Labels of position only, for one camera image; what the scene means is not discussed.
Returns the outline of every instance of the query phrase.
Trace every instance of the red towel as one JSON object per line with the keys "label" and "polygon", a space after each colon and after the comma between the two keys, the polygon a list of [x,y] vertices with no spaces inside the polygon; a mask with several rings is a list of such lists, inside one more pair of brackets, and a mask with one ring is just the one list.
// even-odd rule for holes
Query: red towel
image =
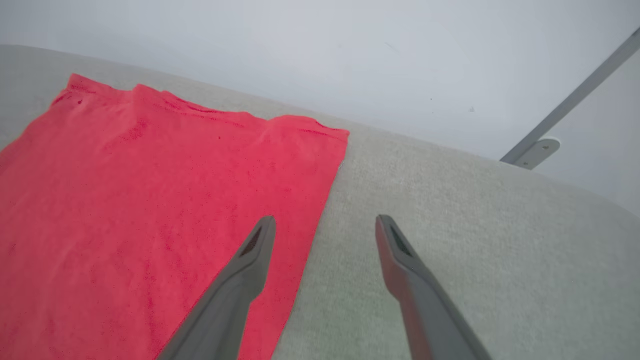
{"label": "red towel", "polygon": [[72,75],[0,153],[0,358],[155,358],[274,215],[240,350],[269,359],[348,134]]}

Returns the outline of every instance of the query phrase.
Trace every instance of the white wall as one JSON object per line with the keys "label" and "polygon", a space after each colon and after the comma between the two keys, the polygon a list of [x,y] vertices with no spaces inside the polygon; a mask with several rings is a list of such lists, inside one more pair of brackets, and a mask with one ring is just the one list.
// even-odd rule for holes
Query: white wall
{"label": "white wall", "polygon": [[548,135],[560,139],[560,149],[534,171],[607,197],[640,217],[640,53]]}
{"label": "white wall", "polygon": [[178,74],[499,159],[638,0],[0,0],[0,43]]}

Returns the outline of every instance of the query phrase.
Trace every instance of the gray table surface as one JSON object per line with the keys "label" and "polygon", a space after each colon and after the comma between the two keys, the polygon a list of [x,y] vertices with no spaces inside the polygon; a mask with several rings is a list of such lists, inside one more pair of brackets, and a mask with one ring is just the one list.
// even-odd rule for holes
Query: gray table surface
{"label": "gray table surface", "polygon": [[408,359],[374,218],[392,215],[496,360],[638,359],[640,219],[533,172],[151,70],[0,45],[0,146],[72,72],[351,131],[273,359]]}

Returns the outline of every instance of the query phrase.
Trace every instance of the red cloth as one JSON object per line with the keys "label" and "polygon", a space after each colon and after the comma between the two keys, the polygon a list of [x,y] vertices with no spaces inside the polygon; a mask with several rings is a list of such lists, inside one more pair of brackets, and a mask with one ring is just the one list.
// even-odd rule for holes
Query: red cloth
{"label": "red cloth", "polygon": [[240,351],[269,359],[348,134],[72,75],[0,153],[0,357],[155,358],[274,215]]}

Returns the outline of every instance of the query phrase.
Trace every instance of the metal strip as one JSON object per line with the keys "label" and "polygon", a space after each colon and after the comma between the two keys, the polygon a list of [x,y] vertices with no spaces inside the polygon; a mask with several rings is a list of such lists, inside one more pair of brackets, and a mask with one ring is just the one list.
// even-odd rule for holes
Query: metal strip
{"label": "metal strip", "polygon": [[606,59],[589,77],[580,84],[563,102],[542,120],[518,145],[514,146],[500,159],[505,163],[514,164],[529,148],[531,148],[547,131],[556,125],[563,117],[573,110],[595,88],[600,86],[609,75],[640,49],[640,28],[620,45],[608,59]]}

